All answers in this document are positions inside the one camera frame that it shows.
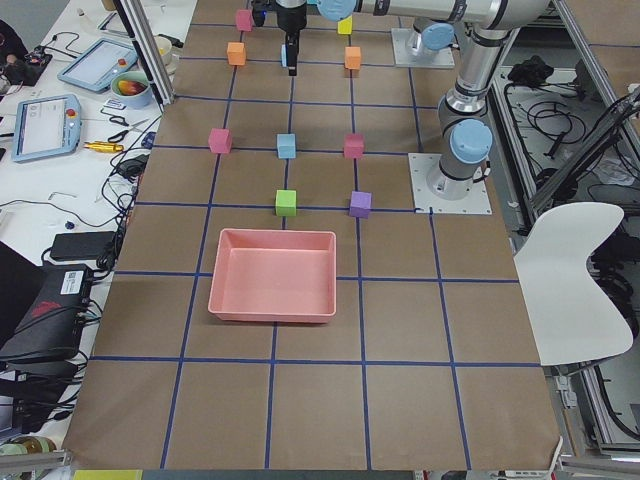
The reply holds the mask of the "black scissors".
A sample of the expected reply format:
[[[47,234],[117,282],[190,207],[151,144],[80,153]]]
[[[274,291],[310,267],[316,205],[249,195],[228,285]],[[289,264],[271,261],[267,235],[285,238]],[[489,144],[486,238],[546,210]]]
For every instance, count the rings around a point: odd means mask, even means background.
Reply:
[[[109,118],[109,122],[122,127],[119,132],[107,138],[108,143],[117,144],[121,143],[129,133],[141,132],[140,126],[146,122],[146,119],[131,123],[124,116],[114,115]]]

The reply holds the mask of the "orange foam block desk side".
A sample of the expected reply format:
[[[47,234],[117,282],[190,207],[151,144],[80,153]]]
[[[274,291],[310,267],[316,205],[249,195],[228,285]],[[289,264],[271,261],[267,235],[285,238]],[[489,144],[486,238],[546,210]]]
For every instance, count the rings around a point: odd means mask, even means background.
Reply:
[[[244,66],[247,52],[244,42],[228,42],[226,48],[227,61],[231,66]]]

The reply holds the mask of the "green foam block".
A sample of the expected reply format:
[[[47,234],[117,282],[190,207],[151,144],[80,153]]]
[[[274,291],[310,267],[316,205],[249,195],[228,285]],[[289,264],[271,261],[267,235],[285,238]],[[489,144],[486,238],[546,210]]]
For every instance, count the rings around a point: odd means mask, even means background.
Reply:
[[[295,190],[279,189],[276,191],[275,213],[279,217],[297,215],[297,192]]]

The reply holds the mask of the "blue teach pendant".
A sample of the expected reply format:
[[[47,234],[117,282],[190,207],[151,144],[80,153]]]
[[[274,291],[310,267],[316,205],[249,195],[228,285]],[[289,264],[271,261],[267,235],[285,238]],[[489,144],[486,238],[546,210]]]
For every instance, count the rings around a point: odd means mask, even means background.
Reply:
[[[130,70],[138,61],[133,46],[101,38],[63,68],[57,78],[92,92],[102,92],[121,73]]]
[[[11,158],[32,162],[73,153],[81,136],[81,105],[73,94],[18,104]]]

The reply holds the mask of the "blue teach pendant upper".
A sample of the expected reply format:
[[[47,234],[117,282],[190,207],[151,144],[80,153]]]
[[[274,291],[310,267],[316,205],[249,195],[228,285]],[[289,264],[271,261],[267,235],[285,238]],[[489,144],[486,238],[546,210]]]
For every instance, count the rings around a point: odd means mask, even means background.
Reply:
[[[121,73],[130,70],[138,61],[133,46],[101,38],[63,68],[57,78],[92,92],[102,92]]]

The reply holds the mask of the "yellow foam block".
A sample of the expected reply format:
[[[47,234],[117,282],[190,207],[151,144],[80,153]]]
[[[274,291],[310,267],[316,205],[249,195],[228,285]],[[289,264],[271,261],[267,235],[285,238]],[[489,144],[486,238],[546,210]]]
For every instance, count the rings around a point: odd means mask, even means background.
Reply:
[[[337,33],[339,35],[351,35],[353,30],[353,18],[351,16],[340,20],[337,24]]]

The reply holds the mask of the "aluminium frame post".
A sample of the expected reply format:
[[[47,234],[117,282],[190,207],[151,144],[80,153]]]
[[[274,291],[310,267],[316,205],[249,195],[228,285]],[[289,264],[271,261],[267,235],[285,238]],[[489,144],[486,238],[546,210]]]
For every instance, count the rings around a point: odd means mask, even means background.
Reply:
[[[138,54],[139,62],[159,106],[174,101],[174,89],[161,59],[154,35],[139,0],[114,0],[125,31]]]

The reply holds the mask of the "purple foam block near pink tray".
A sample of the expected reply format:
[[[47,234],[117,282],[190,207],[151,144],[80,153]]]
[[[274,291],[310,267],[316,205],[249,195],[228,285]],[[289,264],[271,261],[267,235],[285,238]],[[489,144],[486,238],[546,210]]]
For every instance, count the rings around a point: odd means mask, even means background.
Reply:
[[[354,190],[351,192],[349,215],[354,218],[368,219],[372,208],[372,193]]]

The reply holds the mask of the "crimson foam block desk side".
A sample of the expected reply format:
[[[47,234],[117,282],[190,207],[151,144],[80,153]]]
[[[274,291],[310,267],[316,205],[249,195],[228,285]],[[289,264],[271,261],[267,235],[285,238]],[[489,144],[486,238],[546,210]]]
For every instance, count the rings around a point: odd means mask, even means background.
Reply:
[[[231,131],[226,128],[212,128],[208,137],[208,145],[212,153],[229,153],[232,148]]]

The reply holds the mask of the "light blue foam block centre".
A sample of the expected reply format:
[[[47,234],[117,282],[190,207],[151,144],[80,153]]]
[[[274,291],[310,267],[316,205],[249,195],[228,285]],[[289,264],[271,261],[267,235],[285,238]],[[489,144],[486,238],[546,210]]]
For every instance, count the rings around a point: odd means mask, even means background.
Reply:
[[[279,159],[296,158],[296,136],[291,133],[276,136],[276,149]]]

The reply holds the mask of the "orange brass tool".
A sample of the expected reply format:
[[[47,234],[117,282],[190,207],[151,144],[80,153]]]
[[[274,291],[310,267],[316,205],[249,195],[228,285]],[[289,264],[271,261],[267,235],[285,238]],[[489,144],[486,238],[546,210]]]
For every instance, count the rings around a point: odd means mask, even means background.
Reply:
[[[102,141],[85,142],[83,147],[95,152],[107,154],[116,154],[124,150],[122,144]]]

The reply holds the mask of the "light blue bowl with fruit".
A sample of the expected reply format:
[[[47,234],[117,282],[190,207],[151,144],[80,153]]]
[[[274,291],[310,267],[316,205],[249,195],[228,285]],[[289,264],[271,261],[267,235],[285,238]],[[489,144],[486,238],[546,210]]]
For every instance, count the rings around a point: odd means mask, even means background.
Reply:
[[[111,82],[111,92],[127,108],[142,109],[152,100],[152,90],[142,71],[127,71]]]

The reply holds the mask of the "black power adapter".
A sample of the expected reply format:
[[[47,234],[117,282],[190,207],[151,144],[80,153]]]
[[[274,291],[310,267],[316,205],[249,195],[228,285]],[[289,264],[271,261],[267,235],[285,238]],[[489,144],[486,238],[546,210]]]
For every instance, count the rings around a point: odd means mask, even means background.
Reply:
[[[57,234],[49,255],[56,261],[96,260],[114,236],[114,231]]]

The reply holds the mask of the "white chair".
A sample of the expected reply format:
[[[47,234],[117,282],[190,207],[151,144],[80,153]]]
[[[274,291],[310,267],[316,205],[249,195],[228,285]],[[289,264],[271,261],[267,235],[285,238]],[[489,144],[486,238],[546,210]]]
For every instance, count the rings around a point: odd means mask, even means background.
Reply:
[[[587,268],[623,215],[619,206],[599,202],[554,207],[539,216],[515,255],[543,366],[606,359],[631,348],[631,328]]]

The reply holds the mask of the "cream bowl with lemon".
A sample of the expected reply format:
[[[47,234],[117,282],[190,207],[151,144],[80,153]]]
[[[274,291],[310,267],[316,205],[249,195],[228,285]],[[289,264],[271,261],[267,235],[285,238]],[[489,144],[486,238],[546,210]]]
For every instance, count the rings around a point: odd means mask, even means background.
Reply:
[[[173,45],[171,41],[160,35],[156,35],[154,40],[163,64],[168,66],[173,59]]]

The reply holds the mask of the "black computer box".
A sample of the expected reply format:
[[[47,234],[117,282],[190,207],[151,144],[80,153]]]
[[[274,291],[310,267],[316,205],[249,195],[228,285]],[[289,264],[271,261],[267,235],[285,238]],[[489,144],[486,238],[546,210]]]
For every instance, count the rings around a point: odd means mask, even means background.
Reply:
[[[75,357],[93,278],[85,264],[46,265],[3,275],[1,360],[29,364]]]

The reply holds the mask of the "orange foam block window side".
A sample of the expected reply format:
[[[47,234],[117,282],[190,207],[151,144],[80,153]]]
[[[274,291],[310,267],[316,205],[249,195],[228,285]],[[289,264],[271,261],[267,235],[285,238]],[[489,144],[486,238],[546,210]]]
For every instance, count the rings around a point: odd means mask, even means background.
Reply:
[[[344,67],[347,70],[357,71],[361,68],[362,51],[359,46],[347,46],[344,50]]]

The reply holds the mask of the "crimson foam block far corner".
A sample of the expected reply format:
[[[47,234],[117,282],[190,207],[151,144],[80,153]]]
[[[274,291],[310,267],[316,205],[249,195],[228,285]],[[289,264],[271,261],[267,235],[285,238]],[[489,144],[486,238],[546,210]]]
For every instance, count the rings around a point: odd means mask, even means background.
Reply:
[[[252,11],[249,9],[239,9],[235,13],[235,25],[240,32],[251,32],[254,22]]]

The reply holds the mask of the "blue teach pendant lower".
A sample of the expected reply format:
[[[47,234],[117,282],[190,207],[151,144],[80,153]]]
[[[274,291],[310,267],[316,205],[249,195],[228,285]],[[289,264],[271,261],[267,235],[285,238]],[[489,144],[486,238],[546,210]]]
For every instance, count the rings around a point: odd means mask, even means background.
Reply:
[[[81,105],[73,94],[18,104],[11,158],[32,162],[73,153],[81,136]]]

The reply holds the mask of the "crimson foam block window side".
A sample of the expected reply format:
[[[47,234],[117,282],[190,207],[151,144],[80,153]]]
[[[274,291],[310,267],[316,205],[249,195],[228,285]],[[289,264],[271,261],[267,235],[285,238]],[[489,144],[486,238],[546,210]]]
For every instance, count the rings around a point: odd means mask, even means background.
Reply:
[[[347,134],[343,143],[343,155],[347,159],[359,159],[364,155],[364,136],[359,133]]]

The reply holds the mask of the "pink plastic tray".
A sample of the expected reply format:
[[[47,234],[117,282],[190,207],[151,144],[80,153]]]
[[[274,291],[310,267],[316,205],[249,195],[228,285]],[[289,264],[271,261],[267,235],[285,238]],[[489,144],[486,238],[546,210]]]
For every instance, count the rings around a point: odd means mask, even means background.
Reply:
[[[223,321],[329,322],[337,309],[331,231],[225,228],[208,311]]]

